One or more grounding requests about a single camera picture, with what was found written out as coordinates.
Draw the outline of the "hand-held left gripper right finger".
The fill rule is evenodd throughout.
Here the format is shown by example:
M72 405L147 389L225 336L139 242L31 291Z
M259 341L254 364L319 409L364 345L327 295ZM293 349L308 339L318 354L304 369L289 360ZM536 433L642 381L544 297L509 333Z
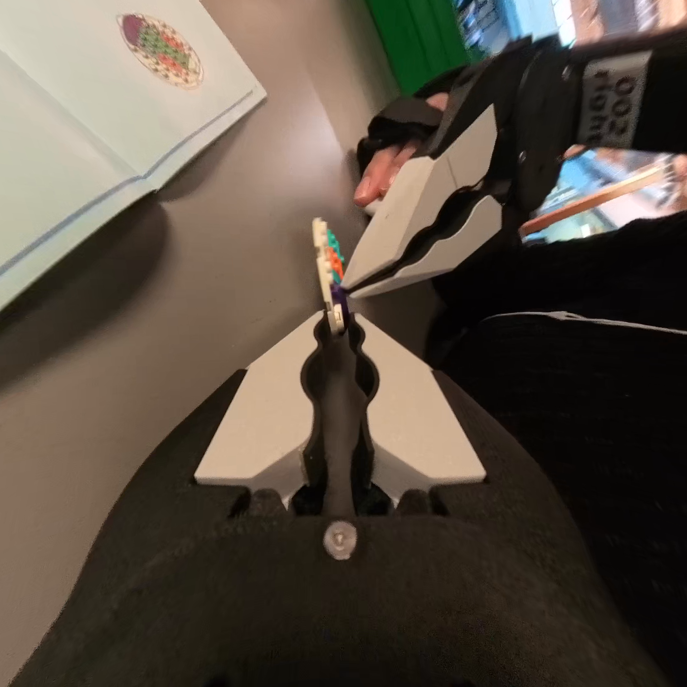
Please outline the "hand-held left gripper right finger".
M362 315L348 328L364 397L351 459L355 506L398 506L410 491L479 484L486 469L435 370Z

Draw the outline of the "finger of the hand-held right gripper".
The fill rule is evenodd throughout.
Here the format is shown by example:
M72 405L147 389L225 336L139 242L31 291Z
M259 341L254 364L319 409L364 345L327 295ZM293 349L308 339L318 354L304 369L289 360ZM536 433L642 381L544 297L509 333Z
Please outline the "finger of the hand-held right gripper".
M403 260L388 276L348 288L348 296L377 296L448 273L495 237L501 228L502 206L492 196L485 196L455 219L449 233L443 232L425 242L418 256Z
M375 211L348 263L342 286L361 286L388 276L418 256L425 242L449 233L463 211L485 196L480 184L497 142L490 104L437 159L410 159Z

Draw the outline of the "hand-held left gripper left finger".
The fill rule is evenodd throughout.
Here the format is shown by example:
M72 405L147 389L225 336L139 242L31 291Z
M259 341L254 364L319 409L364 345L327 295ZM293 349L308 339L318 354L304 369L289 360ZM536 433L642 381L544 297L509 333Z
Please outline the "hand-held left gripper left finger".
M284 505L314 483L326 463L306 457L317 422L304 374L322 349L321 329L328 333L328 321L318 311L250 363L196 468L196 483L273 490Z

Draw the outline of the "round white lego plate build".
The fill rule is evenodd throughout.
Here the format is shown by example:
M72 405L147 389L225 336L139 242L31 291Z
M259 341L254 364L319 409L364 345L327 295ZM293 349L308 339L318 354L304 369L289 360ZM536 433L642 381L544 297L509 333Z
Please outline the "round white lego plate build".
M348 296L342 286L346 260L326 221L313 219L312 234L325 314L332 334L343 335L350 322Z

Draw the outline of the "person's right hand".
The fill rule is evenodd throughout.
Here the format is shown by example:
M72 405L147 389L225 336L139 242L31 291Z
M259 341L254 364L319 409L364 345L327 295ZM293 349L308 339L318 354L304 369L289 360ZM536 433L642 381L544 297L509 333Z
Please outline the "person's right hand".
M426 98L402 96L373 116L356 149L360 172L354 192L357 207L366 208L389 192L401 168L437 131L448 100L446 91Z

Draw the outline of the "green plastic bin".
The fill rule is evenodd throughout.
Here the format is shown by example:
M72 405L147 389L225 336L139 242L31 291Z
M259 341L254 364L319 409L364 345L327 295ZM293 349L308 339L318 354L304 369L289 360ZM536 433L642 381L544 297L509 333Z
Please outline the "green plastic bin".
M452 1L365 1L403 96L470 63Z

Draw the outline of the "person's black sweater torso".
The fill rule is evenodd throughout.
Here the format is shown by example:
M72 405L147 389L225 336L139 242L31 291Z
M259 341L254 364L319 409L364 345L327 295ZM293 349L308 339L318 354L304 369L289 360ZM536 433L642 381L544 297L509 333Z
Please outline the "person's black sweater torso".
M425 350L537 461L624 619L685 686L686 320L444 313Z

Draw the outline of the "open light blue instruction booklet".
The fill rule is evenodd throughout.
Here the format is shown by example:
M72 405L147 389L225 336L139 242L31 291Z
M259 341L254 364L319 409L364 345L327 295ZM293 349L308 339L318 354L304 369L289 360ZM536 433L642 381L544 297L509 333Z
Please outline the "open light blue instruction booklet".
M1 309L266 95L200 1L2 1Z

